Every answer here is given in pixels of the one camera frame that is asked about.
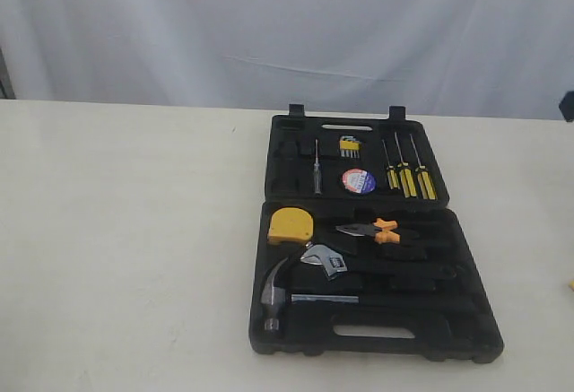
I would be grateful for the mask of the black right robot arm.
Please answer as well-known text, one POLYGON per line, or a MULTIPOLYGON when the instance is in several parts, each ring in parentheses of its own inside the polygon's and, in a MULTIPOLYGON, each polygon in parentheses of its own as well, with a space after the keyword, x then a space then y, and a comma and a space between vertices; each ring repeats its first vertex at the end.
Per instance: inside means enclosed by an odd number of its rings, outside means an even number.
POLYGON ((574 91, 567 91, 559 104, 563 119, 568 123, 574 122, 574 91))

